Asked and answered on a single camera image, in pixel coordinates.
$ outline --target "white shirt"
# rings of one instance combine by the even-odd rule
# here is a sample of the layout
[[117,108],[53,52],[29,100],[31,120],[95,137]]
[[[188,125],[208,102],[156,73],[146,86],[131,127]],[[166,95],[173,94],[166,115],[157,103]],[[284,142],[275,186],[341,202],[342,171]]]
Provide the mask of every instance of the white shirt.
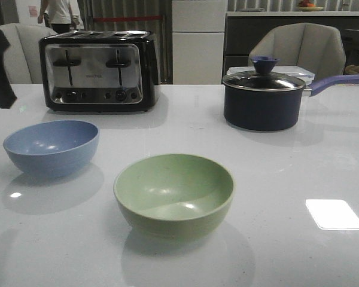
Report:
[[70,24],[69,0],[49,0],[48,16],[51,24]]

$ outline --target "white countertop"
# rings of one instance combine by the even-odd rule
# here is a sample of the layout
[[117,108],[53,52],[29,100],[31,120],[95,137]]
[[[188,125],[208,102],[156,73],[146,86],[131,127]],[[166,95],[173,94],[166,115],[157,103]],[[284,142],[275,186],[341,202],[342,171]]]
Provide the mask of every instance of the white countertop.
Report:
[[282,11],[282,12],[227,12],[227,17],[312,17],[312,16],[321,16],[321,17],[331,17],[331,16],[359,16],[359,11]]
[[[13,87],[18,101],[0,109],[0,287],[359,287],[359,230],[322,230],[306,207],[344,200],[359,218],[359,86],[303,98],[299,122],[272,133],[227,124],[219,85],[162,86],[131,114],[53,112],[41,85]],[[38,182],[13,166],[6,136],[70,118],[101,130],[84,170]],[[187,245],[141,237],[112,191],[128,164],[172,152],[213,159],[236,184],[220,227]]]

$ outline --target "toaster brand label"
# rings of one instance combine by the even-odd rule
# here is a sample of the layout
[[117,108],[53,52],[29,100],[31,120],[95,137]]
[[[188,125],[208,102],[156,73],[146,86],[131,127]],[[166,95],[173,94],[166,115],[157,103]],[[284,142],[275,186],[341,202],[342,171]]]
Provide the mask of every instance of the toaster brand label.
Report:
[[102,75],[85,75],[87,78],[102,78]]

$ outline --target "gray chair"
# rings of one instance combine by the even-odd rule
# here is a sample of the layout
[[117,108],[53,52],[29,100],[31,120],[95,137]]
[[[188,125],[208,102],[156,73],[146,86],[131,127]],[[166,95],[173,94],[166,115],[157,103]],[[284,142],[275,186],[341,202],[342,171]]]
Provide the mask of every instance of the gray chair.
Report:
[[55,35],[50,28],[10,23],[0,26],[10,47],[4,52],[4,68],[11,84],[42,84],[38,41]]
[[272,29],[250,52],[253,56],[279,58],[278,66],[301,67],[313,72],[315,80],[342,75],[346,62],[339,30],[313,23]]

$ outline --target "saucepan handle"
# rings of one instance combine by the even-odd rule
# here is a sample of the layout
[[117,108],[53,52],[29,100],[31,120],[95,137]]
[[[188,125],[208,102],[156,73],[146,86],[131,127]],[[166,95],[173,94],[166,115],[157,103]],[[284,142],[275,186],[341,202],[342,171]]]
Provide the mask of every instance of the saucepan handle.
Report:
[[359,74],[332,76],[313,82],[309,84],[309,88],[311,89],[310,97],[336,84],[359,84]]

